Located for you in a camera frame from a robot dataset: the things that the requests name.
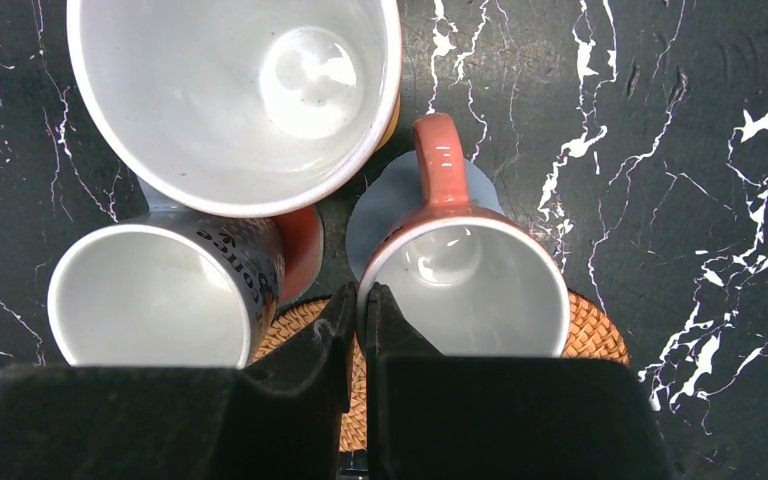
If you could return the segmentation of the blue round coaster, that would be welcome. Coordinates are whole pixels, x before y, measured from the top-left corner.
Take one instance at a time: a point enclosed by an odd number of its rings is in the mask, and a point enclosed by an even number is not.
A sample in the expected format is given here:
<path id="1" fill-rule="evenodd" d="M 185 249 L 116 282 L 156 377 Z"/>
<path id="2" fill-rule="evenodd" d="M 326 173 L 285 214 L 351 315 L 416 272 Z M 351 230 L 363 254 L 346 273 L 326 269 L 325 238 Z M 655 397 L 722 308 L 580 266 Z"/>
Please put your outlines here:
<path id="1" fill-rule="evenodd" d="M 465 160 L 465 171 L 471 200 L 480 207 L 502 214 L 496 189 L 487 177 L 472 162 Z M 345 250 L 348 263 L 355 278 L 360 280 L 366 266 L 371 260 L 378 244 L 385 236 L 409 214 L 419 209 L 424 204 L 424 196 L 421 188 L 418 159 L 415 151 L 409 151 L 391 161 L 381 175 L 372 182 L 367 190 L 359 197 L 352 211 L 346 229 Z M 468 252 L 466 266 L 467 278 L 472 270 L 482 265 L 499 268 L 500 265 L 509 263 L 510 247 L 499 238 L 491 238 L 490 232 L 481 234 L 484 238 L 479 243 L 483 251 L 478 252 L 477 259 L 473 253 Z M 411 247 L 404 259 L 399 259 L 401 272 L 412 277 L 412 281 L 423 286 L 442 288 L 454 286 L 463 282 L 456 278 L 455 274 L 442 265 L 436 267 L 427 259 L 424 265 L 416 264 L 410 258 L 415 250 Z"/>

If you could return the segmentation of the white cup dark outside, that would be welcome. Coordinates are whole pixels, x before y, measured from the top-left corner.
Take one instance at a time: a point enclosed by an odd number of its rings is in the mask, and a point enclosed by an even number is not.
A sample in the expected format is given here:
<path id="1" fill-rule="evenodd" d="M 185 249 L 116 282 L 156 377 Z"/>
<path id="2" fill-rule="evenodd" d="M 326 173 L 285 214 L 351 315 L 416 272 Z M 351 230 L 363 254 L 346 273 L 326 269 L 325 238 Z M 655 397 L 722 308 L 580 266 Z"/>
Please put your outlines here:
<path id="1" fill-rule="evenodd" d="M 279 306 L 275 222 L 142 190 L 145 214 L 85 235 L 53 272 L 47 312 L 61 354 L 73 366 L 245 367 Z"/>

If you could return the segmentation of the small white cup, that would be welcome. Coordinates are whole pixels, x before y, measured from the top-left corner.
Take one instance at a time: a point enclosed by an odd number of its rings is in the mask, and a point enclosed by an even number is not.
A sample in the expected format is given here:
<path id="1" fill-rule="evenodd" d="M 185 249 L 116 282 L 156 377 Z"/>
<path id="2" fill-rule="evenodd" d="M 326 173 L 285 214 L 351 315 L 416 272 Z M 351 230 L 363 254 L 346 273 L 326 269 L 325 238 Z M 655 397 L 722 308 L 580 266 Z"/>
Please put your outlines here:
<path id="1" fill-rule="evenodd" d="M 453 119 L 413 125 L 421 203 L 389 225 L 357 294 L 358 333 L 371 330 L 374 286 L 450 356 L 558 357 L 570 327 L 568 290 L 548 252 L 506 216 L 475 203 Z"/>

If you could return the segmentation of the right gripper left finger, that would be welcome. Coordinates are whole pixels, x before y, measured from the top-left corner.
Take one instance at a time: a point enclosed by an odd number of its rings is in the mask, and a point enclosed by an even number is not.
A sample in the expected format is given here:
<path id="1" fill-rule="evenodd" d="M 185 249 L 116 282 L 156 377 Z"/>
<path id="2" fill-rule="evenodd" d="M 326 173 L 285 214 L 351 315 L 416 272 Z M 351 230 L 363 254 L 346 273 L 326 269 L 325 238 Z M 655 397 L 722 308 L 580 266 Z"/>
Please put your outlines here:
<path id="1" fill-rule="evenodd" d="M 0 370 L 0 479 L 333 479 L 356 288 L 243 368 Z"/>

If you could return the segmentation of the woven rattan coaster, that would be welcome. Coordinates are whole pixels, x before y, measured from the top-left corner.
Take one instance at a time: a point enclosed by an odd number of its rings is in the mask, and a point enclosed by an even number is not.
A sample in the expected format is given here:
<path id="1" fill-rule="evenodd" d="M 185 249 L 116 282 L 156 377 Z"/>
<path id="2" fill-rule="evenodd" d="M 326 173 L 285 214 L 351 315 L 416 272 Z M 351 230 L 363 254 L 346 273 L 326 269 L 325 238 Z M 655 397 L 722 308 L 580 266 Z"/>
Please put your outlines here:
<path id="1" fill-rule="evenodd" d="M 562 358 L 611 360 L 630 366 L 630 353 L 618 327 L 593 302 L 569 291 L 570 327 Z"/>
<path id="2" fill-rule="evenodd" d="M 281 313 L 269 326 L 266 336 L 253 355 L 257 362 L 312 323 L 329 303 L 330 298 L 301 302 Z M 341 416 L 339 451 L 351 453 L 366 450 L 367 438 L 367 367 L 357 337 L 352 343 L 350 407 Z"/>

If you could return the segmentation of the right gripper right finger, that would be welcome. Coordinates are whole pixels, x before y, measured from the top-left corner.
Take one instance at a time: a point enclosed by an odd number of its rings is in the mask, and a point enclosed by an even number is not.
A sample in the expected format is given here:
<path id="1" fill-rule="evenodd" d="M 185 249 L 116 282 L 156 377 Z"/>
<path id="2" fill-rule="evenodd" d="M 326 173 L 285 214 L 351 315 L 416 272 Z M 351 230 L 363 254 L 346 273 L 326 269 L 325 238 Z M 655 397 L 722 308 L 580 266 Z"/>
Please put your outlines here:
<path id="1" fill-rule="evenodd" d="M 672 479 L 629 367 L 589 358 L 446 357 L 386 286 L 365 335 L 373 479 Z"/>

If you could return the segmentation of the red round coaster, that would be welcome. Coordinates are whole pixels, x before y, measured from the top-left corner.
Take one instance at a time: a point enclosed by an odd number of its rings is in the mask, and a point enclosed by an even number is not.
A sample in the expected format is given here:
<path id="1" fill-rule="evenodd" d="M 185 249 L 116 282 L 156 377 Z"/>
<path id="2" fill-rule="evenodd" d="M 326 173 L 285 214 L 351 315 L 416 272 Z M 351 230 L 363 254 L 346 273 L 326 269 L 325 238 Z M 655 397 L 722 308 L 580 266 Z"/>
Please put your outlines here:
<path id="1" fill-rule="evenodd" d="M 285 273 L 280 305 L 305 294 L 317 278 L 324 257 L 324 225 L 315 206 L 272 218 L 282 241 Z"/>

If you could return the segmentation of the white cup floral pattern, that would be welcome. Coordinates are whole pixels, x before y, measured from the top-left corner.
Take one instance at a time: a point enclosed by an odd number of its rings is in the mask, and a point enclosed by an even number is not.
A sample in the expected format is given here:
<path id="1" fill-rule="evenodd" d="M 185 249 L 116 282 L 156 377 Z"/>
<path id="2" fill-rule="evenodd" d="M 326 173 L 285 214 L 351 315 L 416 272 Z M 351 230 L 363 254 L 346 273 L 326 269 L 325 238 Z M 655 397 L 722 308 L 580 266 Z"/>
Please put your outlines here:
<path id="1" fill-rule="evenodd" d="M 71 1 L 66 23 L 108 145 L 206 213 L 324 199 L 374 154 L 399 96 L 394 1 Z"/>

